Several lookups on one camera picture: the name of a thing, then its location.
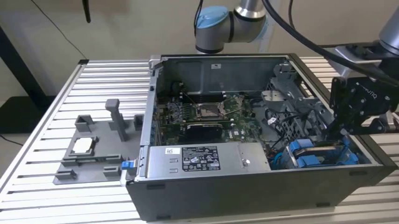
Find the motherboard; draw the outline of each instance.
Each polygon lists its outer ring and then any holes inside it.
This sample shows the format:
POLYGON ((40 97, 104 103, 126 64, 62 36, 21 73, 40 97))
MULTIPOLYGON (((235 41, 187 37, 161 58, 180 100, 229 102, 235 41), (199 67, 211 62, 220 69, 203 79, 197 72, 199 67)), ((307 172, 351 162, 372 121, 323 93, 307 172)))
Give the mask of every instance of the motherboard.
POLYGON ((231 141, 264 145, 249 100, 244 94, 224 94, 208 99, 184 94, 171 98, 158 105, 158 145, 231 141))

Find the gray robot arm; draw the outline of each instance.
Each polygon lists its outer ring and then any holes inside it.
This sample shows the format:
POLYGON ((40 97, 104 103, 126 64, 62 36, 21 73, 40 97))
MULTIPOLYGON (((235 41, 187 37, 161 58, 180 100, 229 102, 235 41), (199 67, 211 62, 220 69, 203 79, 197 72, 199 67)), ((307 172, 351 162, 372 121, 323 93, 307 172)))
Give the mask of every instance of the gray robot arm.
POLYGON ((265 31, 265 8, 260 0, 241 0, 232 12, 211 6, 201 10, 196 27, 196 49, 216 54, 224 43, 251 42, 265 31))

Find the floor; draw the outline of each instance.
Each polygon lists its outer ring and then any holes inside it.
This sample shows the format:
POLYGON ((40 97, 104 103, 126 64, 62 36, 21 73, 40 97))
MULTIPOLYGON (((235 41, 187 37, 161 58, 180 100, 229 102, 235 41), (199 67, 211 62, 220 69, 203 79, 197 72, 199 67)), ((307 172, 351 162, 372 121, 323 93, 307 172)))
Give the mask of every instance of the floor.
MULTIPOLYGON (((24 144, 29 134, 4 134, 2 135, 6 139, 24 144)), ((21 146, 17 144, 13 144, 8 141, 5 141, 2 138, 0 138, 0 176, 2 176, 14 156, 17 155, 20 151, 21 146)))

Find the open computer tower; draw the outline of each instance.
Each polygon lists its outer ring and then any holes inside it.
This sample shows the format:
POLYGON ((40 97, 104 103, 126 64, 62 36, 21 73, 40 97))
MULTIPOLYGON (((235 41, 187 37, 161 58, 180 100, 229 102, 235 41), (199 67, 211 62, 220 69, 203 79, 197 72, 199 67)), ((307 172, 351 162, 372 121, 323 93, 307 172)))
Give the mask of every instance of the open computer tower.
POLYGON ((325 140, 329 92, 295 54, 150 60, 137 172, 145 221, 332 207, 396 169, 368 135, 325 140))

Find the blue latch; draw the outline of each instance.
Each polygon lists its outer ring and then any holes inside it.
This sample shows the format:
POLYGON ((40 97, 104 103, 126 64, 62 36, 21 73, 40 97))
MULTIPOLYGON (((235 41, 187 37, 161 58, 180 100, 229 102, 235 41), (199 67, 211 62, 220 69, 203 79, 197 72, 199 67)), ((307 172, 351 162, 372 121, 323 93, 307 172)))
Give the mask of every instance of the blue latch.
POLYGON ((121 169, 134 169, 134 161, 122 161, 121 169))
POLYGON ((296 160, 299 168, 316 166, 320 164, 317 157, 315 155, 305 155, 297 158, 296 160))
POLYGON ((301 148, 312 148, 313 143, 309 139, 296 139, 293 142, 289 143, 289 150, 293 152, 301 148))

